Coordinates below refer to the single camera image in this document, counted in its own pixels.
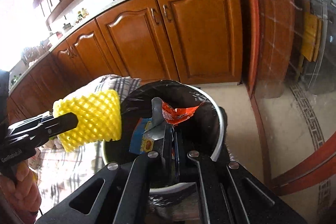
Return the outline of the person's left hand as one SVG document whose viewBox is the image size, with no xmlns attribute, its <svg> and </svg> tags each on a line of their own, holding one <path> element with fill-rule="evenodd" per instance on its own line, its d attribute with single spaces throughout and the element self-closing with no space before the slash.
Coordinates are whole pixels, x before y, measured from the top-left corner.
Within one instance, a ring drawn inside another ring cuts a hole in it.
<svg viewBox="0 0 336 224">
<path fill-rule="evenodd" d="M 1 190 L 5 198 L 15 209 L 37 212 L 42 199 L 28 161 L 18 164 L 16 179 L 17 184 L 1 174 Z"/>
</svg>

